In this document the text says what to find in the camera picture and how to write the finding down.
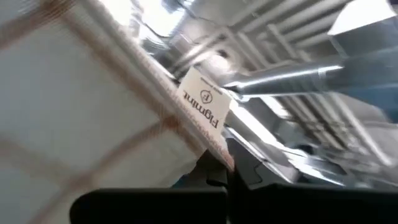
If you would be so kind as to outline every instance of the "logo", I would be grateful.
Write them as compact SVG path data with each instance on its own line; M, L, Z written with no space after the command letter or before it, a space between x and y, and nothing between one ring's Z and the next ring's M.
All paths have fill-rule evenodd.
M211 95L210 91L208 91L208 90L202 90L200 92L200 98L201 98L202 103L204 103L204 104L208 104L213 101L213 96Z

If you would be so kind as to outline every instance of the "paper tag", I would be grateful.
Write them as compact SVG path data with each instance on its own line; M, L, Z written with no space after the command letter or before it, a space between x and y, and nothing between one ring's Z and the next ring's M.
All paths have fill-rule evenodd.
M177 95L210 134L221 133L231 98L216 84L191 67L182 80Z

